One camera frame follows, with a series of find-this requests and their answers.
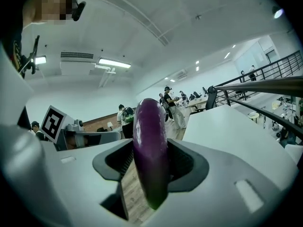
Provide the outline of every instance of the rectangular ceiling light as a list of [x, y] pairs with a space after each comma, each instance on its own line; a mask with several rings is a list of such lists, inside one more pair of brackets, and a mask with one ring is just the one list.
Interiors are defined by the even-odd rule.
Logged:
[[99, 64], [104, 64], [104, 65], [110, 65], [110, 66], [119, 66], [119, 67], [124, 67], [124, 68], [130, 68], [130, 64], [122, 63], [122, 62], [117, 62], [117, 61], [112, 61], [112, 60], [107, 60], [107, 59], [100, 59]]
[[224, 57], [224, 59], [226, 59], [226, 58], [227, 58], [227, 56], [229, 56], [229, 54], [230, 54], [230, 52], [228, 52], [228, 53], [227, 53], [227, 55]]
[[35, 58], [36, 65], [44, 64], [44, 63], [46, 63], [46, 56], [39, 56]]

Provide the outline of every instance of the fluorescent light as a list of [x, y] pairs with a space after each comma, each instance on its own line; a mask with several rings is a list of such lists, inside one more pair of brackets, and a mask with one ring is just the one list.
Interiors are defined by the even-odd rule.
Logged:
[[228, 53], [227, 53], [227, 55], [224, 57], [224, 59], [226, 59], [226, 58], [227, 58], [227, 56], [229, 56], [229, 54], [230, 54], [230, 52], [228, 52]]
[[40, 56], [35, 58], [36, 65], [44, 64], [44, 63], [46, 63], [46, 56]]
[[99, 64], [105, 64], [105, 65], [111, 65], [111, 66], [119, 66], [119, 67], [125, 67], [125, 68], [130, 68], [130, 64], [122, 63], [122, 62], [117, 62], [117, 61], [112, 61], [112, 60], [107, 60], [107, 59], [100, 59]]
[[279, 9], [277, 12], [275, 12], [274, 18], [278, 18], [283, 14], [283, 9]]

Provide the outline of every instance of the purple eggplant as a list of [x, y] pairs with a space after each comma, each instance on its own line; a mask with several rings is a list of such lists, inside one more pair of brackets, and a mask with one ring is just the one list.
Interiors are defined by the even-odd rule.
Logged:
[[165, 114], [152, 98], [143, 99], [134, 116], [134, 161], [149, 206], [156, 210], [167, 197], [169, 157]]

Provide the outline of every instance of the floor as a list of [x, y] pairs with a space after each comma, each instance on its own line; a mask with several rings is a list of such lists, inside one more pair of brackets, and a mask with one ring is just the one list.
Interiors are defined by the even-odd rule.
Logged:
[[[186, 109], [184, 107], [180, 108], [180, 110], [185, 116], [184, 119], [185, 123], [187, 124], [190, 111], [188, 108]], [[173, 121], [167, 121], [165, 123], [165, 129], [167, 138], [178, 140], [183, 139], [185, 129], [176, 130]], [[122, 179], [122, 188], [126, 209], [128, 211], [129, 222], [137, 225], [142, 224], [154, 213], [154, 210], [148, 206], [145, 200], [134, 161], [131, 163], [124, 178]]]

